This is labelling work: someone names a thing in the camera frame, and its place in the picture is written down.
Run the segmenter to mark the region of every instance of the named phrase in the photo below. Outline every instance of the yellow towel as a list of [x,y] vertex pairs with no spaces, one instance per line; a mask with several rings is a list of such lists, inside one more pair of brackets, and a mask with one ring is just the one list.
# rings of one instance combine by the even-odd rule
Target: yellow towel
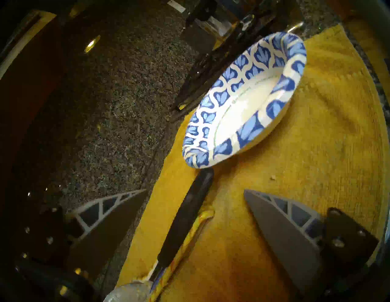
[[[253,189],[321,214],[338,207],[383,234],[389,145],[374,83],[341,26],[305,42],[307,65],[291,106],[259,145],[214,167],[203,228],[161,301],[286,301],[291,282],[243,198]],[[186,117],[135,232],[117,285],[148,273],[197,170],[181,145]]]
[[387,101],[390,102],[390,73],[384,60],[388,58],[388,53],[384,45],[376,38],[375,33],[361,17],[354,17],[347,20],[346,26],[369,58],[382,84]]

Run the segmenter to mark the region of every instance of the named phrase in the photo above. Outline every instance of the blue leaf pattern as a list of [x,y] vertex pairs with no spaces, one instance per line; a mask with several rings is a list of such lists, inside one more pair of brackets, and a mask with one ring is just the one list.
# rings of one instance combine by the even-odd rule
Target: blue leaf pattern
[[244,147],[247,143],[252,141],[264,129],[263,125],[257,119],[257,113],[258,111],[256,111],[256,113],[253,114],[251,118],[247,120],[245,124],[236,132],[240,148]]
[[273,100],[272,102],[270,102],[267,105],[267,108],[266,108],[267,115],[271,119],[274,119],[279,114],[279,112],[282,110],[284,105],[285,105],[285,103],[283,103],[280,100]]
[[286,37],[284,38],[284,45],[290,44],[291,42],[295,41],[296,39],[298,39],[298,36],[287,34]]
[[248,52],[248,54],[250,55],[250,51],[251,51],[251,49],[252,49],[252,46],[249,46],[247,49],[246,49],[246,51]]
[[283,58],[279,58],[277,55],[275,55],[275,63],[272,67],[284,67],[286,64],[284,62]]
[[237,71],[234,69],[228,67],[225,72],[222,74],[222,76],[225,78],[226,82],[229,81],[230,79],[234,79],[237,77]]
[[255,64],[253,64],[252,68],[245,72],[245,76],[247,79],[252,79],[262,71],[264,71],[264,69],[258,68]]
[[272,39],[272,46],[277,50],[282,50],[282,38],[285,35],[284,32],[280,32]]
[[224,92],[215,92],[214,97],[217,99],[219,106],[222,106],[230,95],[227,93],[227,90],[225,90]]
[[200,168],[201,166],[208,166],[209,164],[209,152],[199,153],[196,157],[196,164]]
[[192,135],[198,135],[198,126],[188,126],[186,133],[192,134]]
[[233,151],[232,141],[230,140],[230,138],[228,138],[222,144],[220,144],[217,147],[215,147],[213,158],[217,154],[229,155],[229,154],[232,153],[232,151]]
[[209,137],[210,128],[209,127],[204,127],[202,129],[202,131],[203,131],[203,138],[208,138]]
[[206,95],[203,100],[200,102],[200,107],[207,107],[210,109],[214,108],[214,103],[210,100],[209,95]]
[[194,164],[192,163],[192,158],[193,156],[189,156],[186,158],[186,163],[189,165],[191,168],[195,168]]
[[288,49],[287,59],[289,60],[291,57],[293,57],[293,56],[295,56],[297,54],[301,54],[301,55],[306,56],[306,48],[305,48],[305,45],[302,42],[295,43],[293,46],[291,46]]
[[268,63],[271,58],[271,53],[268,48],[258,45],[257,51],[255,52],[255,58],[258,62],[263,63],[267,68],[269,68]]
[[292,65],[291,68],[298,72],[300,75],[303,74],[303,69],[305,68],[305,65],[301,61],[295,61]]
[[207,113],[205,111],[202,112],[202,118],[203,118],[204,123],[211,124],[212,121],[214,120],[215,116],[216,116],[215,112],[213,112],[213,113]]
[[271,93],[274,93],[275,91],[281,89],[284,89],[285,91],[293,91],[295,89],[295,82],[292,79],[285,77],[284,74],[282,74],[280,76],[279,82],[274,86]]
[[233,91],[233,92],[236,92],[243,84],[244,84],[244,81],[241,79],[240,82],[238,82],[237,84],[233,84],[233,85],[231,86],[232,91]]
[[199,119],[197,118],[196,116],[196,112],[194,112],[194,114],[192,115],[191,119],[190,119],[190,122],[192,123],[197,123],[199,122]]
[[223,86],[223,82],[218,79],[215,81],[215,83],[213,84],[213,87],[222,87]]
[[198,168],[201,166],[207,166],[209,164],[209,152],[204,152],[199,149],[191,149],[188,153],[196,154],[196,164]]
[[209,150],[209,147],[207,147],[207,142],[206,141],[200,141],[199,142],[199,147],[203,148],[204,150]]
[[194,143],[195,138],[190,138],[188,136],[184,137],[183,145],[192,145]]
[[238,66],[238,68],[240,68],[240,70],[242,70],[242,68],[249,63],[247,57],[245,55],[240,55],[235,61],[234,63],[236,64],[236,66]]

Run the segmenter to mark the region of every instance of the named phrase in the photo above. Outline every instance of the granite countertop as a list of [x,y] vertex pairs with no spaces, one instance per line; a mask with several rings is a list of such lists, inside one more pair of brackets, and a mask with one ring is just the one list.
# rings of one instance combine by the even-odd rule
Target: granite countertop
[[[190,8],[196,1],[177,2]],[[324,0],[297,2],[304,39],[340,23]],[[28,130],[14,167],[15,189],[47,187],[43,207],[60,204],[68,211],[119,192],[151,193],[181,123],[169,122],[169,108],[197,57],[179,39],[187,15],[188,9],[180,14],[158,0],[129,1],[66,26],[67,73]],[[390,125],[378,78],[346,33],[374,79]],[[83,54],[98,34],[99,43]],[[102,296],[115,286],[146,204],[95,283]]]

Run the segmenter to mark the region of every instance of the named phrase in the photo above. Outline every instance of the paper plate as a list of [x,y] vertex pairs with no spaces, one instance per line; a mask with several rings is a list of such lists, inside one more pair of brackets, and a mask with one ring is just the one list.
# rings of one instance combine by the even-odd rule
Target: paper plate
[[190,119],[183,141],[187,164],[210,167],[264,139],[284,116],[305,64],[303,41],[284,32],[239,55]]

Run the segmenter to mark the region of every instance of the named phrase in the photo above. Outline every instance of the black tool handle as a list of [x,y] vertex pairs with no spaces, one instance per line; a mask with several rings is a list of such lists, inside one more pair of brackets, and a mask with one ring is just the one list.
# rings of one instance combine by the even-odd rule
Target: black tool handle
[[151,281],[157,277],[156,275],[160,269],[168,267],[175,258],[198,216],[199,209],[213,182],[213,177],[213,168],[202,169],[196,176],[176,213],[163,247],[157,256],[159,269],[156,269],[155,273],[152,274]]

